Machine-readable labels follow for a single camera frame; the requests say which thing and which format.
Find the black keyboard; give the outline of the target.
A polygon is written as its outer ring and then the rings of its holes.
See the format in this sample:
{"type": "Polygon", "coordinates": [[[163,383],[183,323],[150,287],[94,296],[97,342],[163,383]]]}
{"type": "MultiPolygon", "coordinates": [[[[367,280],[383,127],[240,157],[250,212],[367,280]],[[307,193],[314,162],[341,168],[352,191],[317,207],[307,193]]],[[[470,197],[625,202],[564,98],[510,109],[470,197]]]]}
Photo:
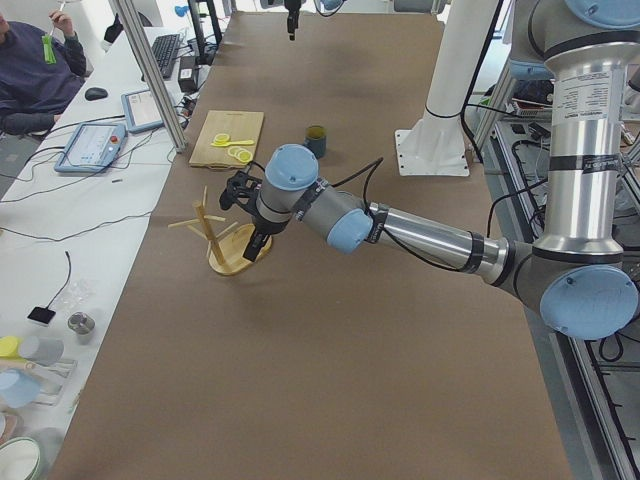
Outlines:
{"type": "Polygon", "coordinates": [[[151,50],[164,80],[172,76],[180,46],[179,34],[160,35],[152,43],[151,50]]]}

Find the far teach pendant tablet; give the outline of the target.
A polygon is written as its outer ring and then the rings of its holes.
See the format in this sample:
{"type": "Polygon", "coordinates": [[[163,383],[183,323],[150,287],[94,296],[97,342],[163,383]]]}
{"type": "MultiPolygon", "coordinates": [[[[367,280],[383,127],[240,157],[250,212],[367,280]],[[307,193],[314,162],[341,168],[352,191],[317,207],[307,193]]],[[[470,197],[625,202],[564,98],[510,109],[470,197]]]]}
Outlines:
{"type": "Polygon", "coordinates": [[[126,129],[132,134],[163,126],[163,120],[149,89],[121,95],[126,129]]]}

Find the bamboo cutting board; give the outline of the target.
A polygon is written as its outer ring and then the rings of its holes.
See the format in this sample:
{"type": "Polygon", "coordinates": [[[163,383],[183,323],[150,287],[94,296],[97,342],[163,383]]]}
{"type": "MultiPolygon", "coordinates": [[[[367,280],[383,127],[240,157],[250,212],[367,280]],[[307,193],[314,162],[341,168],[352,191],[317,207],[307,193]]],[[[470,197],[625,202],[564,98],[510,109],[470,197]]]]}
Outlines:
{"type": "Polygon", "coordinates": [[[254,159],[263,112],[210,110],[189,159],[191,167],[243,168],[254,159]]]}

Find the clear acrylic tray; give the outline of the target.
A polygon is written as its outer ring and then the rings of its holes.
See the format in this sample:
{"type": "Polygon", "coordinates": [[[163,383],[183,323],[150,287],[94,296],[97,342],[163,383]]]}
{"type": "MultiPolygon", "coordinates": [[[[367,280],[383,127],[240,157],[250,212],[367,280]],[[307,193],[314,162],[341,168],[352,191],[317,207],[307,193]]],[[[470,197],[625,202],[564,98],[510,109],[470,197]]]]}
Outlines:
{"type": "Polygon", "coordinates": [[[36,405],[56,406],[77,367],[77,361],[61,358],[58,362],[43,366],[32,361],[26,362],[25,372],[40,385],[40,392],[33,400],[36,405]]]}

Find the lemon slice front left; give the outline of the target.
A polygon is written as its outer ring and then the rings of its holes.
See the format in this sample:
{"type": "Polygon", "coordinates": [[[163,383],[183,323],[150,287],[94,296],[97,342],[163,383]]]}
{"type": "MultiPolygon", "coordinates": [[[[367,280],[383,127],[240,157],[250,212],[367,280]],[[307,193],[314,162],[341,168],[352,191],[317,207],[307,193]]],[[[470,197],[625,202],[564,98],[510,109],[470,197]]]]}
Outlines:
{"type": "Polygon", "coordinates": [[[236,154],[236,159],[243,164],[248,164],[252,161],[253,155],[250,151],[239,151],[236,154]]]}

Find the teach pendant tablet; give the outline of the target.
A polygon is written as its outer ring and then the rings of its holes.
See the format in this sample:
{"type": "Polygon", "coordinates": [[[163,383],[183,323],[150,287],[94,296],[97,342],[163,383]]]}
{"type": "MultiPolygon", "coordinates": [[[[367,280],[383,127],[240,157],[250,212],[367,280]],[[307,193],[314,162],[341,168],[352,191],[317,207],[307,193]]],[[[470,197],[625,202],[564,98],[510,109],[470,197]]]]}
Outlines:
{"type": "Polygon", "coordinates": [[[60,174],[94,174],[109,167],[127,138],[120,123],[81,123],[62,150],[54,171],[60,174]]]}
{"type": "Polygon", "coordinates": [[[121,95],[126,129],[132,134],[163,126],[163,120],[149,89],[121,95]]]}

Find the small metal cup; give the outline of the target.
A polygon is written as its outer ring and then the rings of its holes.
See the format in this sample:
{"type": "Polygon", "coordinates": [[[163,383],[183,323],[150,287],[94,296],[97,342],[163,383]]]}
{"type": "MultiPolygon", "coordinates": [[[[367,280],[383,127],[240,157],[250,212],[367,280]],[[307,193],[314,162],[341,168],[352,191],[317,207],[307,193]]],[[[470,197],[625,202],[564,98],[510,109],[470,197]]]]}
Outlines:
{"type": "Polygon", "coordinates": [[[94,337],[95,321],[84,312],[71,314],[67,320],[67,326],[81,345],[88,345],[94,337]]]}

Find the light blue plastic cup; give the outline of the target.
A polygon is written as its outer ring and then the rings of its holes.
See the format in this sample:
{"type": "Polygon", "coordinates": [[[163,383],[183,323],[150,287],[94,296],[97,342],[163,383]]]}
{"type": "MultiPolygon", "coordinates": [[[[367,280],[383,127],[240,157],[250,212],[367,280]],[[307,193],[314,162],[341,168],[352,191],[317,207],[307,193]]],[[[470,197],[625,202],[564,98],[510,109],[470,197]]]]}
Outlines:
{"type": "Polygon", "coordinates": [[[40,394],[37,380],[21,370],[8,369],[1,372],[1,397],[11,408],[23,407],[40,394]]]}

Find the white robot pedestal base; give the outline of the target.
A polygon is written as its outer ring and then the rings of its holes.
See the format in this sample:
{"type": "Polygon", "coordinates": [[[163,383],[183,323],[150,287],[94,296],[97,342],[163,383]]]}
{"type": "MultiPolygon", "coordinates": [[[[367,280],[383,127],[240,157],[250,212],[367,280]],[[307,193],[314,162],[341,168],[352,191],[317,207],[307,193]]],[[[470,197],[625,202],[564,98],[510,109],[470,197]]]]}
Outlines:
{"type": "Polygon", "coordinates": [[[396,132],[403,176],[467,176],[462,120],[470,89],[502,9],[498,0],[453,1],[445,22],[424,113],[396,132]]]}

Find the black power adapter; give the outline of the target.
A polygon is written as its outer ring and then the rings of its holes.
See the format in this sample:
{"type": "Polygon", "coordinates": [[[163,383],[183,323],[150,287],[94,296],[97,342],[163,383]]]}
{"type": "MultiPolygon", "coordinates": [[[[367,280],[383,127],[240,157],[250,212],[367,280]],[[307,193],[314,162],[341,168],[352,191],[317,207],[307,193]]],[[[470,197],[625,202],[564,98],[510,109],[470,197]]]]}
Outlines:
{"type": "Polygon", "coordinates": [[[183,93],[198,90],[199,65],[195,56],[182,56],[179,62],[178,85],[183,93]]]}

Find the green rimmed white bowl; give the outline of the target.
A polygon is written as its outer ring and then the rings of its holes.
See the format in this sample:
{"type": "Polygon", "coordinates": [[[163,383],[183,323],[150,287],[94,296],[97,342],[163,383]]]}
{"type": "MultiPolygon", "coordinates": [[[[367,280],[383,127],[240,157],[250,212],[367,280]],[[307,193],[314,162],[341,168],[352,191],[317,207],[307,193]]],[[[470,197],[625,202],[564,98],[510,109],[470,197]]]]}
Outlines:
{"type": "Polygon", "coordinates": [[[42,451],[36,440],[19,437],[1,446],[1,480],[39,479],[42,467],[42,451]]]}

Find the dark blue mug yellow inside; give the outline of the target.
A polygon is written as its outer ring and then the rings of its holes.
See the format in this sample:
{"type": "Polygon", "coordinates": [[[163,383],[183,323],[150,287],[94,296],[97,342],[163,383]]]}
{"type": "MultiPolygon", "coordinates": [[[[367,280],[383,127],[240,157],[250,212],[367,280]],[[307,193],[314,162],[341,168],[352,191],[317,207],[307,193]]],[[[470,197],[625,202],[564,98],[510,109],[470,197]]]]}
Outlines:
{"type": "Polygon", "coordinates": [[[305,130],[303,146],[309,149],[317,159],[326,154],[326,129],[321,125],[311,125],[305,130]]]}

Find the wooden cup storage rack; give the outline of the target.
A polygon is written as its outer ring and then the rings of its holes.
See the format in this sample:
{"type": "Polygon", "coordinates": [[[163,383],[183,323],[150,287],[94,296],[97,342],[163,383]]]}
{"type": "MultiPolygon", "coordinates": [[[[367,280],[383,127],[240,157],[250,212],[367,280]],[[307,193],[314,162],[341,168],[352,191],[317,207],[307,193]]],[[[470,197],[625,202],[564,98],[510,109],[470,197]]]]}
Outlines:
{"type": "Polygon", "coordinates": [[[169,228],[185,227],[207,241],[206,258],[210,267],[223,276],[236,275],[252,265],[244,257],[245,248],[254,233],[252,224],[239,225],[233,222],[216,233],[214,222],[224,223],[224,217],[208,214],[206,211],[208,187],[204,187],[203,197],[192,203],[196,217],[168,225],[169,228]]]}

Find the black computer mouse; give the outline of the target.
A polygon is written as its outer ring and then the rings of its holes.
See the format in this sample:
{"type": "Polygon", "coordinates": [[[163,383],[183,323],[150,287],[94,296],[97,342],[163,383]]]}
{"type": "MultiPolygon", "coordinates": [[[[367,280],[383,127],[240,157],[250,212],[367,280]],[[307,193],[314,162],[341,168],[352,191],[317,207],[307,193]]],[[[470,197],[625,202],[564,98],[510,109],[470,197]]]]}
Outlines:
{"type": "Polygon", "coordinates": [[[106,89],[100,87],[91,87],[88,88],[84,93],[84,98],[87,101],[96,101],[105,99],[109,96],[109,93],[106,89]]]}

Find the aluminium frame post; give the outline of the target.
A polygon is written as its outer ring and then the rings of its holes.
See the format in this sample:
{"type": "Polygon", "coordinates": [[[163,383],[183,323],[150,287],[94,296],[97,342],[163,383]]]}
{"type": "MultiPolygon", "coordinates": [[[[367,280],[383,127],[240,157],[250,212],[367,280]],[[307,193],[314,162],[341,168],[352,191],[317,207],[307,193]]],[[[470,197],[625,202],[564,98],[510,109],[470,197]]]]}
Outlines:
{"type": "Polygon", "coordinates": [[[163,125],[168,131],[176,152],[182,153],[186,149],[187,140],[149,45],[138,11],[130,0],[113,0],[112,3],[124,27],[136,62],[154,98],[163,125]]]}

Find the lemon slice by knife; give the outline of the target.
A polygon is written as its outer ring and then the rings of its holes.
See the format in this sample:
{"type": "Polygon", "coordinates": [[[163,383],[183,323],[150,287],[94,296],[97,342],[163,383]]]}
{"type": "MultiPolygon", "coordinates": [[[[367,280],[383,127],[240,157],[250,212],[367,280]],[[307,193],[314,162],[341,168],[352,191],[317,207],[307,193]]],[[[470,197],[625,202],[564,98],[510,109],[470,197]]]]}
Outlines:
{"type": "Polygon", "coordinates": [[[215,135],[214,141],[212,142],[212,144],[214,146],[224,146],[224,145],[228,145],[230,140],[231,140],[231,137],[229,134],[219,133],[215,135]]]}

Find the seated person dark sweater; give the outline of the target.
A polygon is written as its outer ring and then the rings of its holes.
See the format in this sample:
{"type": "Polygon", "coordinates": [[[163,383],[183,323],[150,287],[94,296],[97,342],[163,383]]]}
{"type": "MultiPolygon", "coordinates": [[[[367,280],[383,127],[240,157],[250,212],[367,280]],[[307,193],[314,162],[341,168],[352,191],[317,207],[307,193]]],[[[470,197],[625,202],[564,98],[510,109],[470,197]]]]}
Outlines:
{"type": "Polygon", "coordinates": [[[68,13],[49,14],[63,39],[52,40],[53,63],[45,60],[46,32],[1,19],[1,130],[10,135],[53,128],[84,84],[87,59],[68,13]]]}

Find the grey plastic cup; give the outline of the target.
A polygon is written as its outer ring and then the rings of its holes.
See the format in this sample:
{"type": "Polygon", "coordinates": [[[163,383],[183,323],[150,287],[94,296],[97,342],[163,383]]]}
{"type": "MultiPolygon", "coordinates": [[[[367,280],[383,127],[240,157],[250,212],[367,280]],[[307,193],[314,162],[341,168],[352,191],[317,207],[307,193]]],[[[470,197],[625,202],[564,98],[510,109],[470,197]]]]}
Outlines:
{"type": "Polygon", "coordinates": [[[57,338],[28,336],[20,343],[20,357],[43,366],[58,362],[64,352],[64,343],[57,338]]]}

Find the near teach pendant tablet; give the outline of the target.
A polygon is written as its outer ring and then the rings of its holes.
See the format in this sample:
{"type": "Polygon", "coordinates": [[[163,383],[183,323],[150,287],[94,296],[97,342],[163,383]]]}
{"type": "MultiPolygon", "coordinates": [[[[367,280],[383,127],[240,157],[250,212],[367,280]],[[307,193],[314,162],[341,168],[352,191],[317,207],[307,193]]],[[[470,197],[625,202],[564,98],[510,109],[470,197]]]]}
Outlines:
{"type": "Polygon", "coordinates": [[[81,123],[62,150],[54,171],[60,174],[94,174],[109,167],[127,138],[120,123],[81,123]]]}

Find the yellow plastic knife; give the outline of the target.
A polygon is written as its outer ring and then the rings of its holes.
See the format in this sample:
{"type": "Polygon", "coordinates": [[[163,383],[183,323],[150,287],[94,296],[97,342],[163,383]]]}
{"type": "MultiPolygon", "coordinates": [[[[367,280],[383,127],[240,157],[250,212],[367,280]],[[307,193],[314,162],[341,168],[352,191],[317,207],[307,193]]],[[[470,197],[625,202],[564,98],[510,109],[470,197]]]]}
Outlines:
{"type": "Polygon", "coordinates": [[[231,146],[251,146],[254,145],[255,141],[253,140],[239,140],[239,141],[226,141],[226,142],[212,142],[210,146],[226,148],[231,146]]]}

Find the yellow plastic cup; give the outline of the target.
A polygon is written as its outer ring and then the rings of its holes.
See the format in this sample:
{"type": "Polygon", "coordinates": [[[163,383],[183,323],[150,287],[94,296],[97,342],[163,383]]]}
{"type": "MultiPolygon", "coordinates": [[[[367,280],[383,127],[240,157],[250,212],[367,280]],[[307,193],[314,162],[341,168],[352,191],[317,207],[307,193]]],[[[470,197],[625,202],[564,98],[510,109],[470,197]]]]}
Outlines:
{"type": "Polygon", "coordinates": [[[16,336],[4,336],[0,338],[0,358],[16,359],[19,358],[19,347],[22,339],[16,336]]]}

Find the small black square pad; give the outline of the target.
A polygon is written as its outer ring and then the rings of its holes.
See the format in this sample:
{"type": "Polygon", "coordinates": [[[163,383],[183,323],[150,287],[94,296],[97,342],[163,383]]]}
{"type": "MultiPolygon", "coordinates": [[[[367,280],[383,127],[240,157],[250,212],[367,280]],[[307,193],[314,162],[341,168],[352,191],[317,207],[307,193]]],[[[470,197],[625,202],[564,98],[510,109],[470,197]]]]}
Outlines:
{"type": "Polygon", "coordinates": [[[56,312],[49,307],[36,306],[27,315],[27,318],[39,325],[48,326],[55,316],[56,312]]]}

